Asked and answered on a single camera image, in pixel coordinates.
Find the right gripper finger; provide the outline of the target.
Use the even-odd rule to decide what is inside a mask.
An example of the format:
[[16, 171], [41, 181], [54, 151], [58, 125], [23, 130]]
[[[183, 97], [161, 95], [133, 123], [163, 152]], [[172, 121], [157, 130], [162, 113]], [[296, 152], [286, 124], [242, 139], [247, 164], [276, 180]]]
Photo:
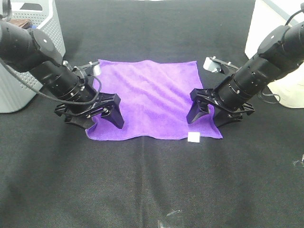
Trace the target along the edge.
[[186, 116], [187, 123], [192, 124], [204, 115], [209, 114], [208, 103], [201, 100], [192, 102], [192, 106]]
[[221, 127], [234, 122], [240, 122], [242, 121], [242, 112], [240, 110], [233, 111], [230, 109], [217, 107], [213, 121], [217, 127]]

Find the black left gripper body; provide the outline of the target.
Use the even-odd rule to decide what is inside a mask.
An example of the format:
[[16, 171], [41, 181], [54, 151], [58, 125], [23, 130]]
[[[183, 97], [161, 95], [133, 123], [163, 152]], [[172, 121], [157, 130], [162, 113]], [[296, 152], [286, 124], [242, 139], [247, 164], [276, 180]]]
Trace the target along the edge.
[[97, 114], [101, 114], [102, 118], [108, 116], [121, 117], [120, 101], [118, 94], [100, 93], [92, 104], [61, 104], [55, 108], [54, 112], [58, 116], [66, 115], [84, 118]]

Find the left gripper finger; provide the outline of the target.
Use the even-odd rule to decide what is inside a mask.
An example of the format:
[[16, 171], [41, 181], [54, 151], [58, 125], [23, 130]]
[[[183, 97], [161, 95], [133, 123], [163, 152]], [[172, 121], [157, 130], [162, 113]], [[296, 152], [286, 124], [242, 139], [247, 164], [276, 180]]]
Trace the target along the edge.
[[89, 129], [95, 125], [95, 122], [92, 120], [91, 116], [69, 116], [66, 115], [64, 122], [69, 125], [75, 125], [82, 129]]
[[118, 129], [122, 129], [124, 126], [124, 119], [117, 106], [110, 105], [102, 109], [101, 118], [109, 121]]

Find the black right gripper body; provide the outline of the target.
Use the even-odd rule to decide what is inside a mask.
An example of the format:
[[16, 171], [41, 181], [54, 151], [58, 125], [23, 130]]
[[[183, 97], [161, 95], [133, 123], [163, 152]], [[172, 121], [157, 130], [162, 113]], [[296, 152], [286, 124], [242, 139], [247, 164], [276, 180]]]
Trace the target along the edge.
[[254, 112], [253, 106], [249, 103], [244, 102], [243, 100], [238, 99], [237, 96], [238, 94], [233, 94], [233, 92], [225, 92], [223, 97], [228, 98], [228, 102], [225, 103], [215, 89], [195, 88], [190, 93], [192, 102], [201, 100], [214, 107], [222, 107], [233, 111], [240, 110], [242, 114], [251, 115]]

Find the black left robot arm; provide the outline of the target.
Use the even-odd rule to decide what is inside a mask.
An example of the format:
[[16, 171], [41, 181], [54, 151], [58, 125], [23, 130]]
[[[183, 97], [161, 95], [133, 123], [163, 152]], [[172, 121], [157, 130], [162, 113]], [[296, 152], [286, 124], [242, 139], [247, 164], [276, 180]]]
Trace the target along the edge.
[[94, 125], [91, 118], [98, 115], [123, 127], [120, 97], [102, 93], [88, 81], [99, 62], [71, 67], [40, 29], [23, 29], [1, 20], [0, 62], [13, 76], [15, 71], [31, 73], [53, 95], [51, 99], [59, 102], [54, 112], [65, 116], [66, 124], [87, 129]]

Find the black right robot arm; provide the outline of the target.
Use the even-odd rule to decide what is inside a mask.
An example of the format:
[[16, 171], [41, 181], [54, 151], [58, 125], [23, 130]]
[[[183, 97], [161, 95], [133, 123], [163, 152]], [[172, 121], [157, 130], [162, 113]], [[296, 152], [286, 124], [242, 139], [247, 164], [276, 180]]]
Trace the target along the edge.
[[226, 78], [215, 88], [191, 91], [189, 124], [209, 114], [209, 106], [219, 109], [214, 117], [217, 126], [240, 122], [243, 114], [255, 110], [248, 101], [271, 82], [294, 72], [304, 62], [304, 24], [279, 26], [268, 34], [257, 52], [242, 66], [236, 67], [216, 57], [205, 60], [207, 70]]

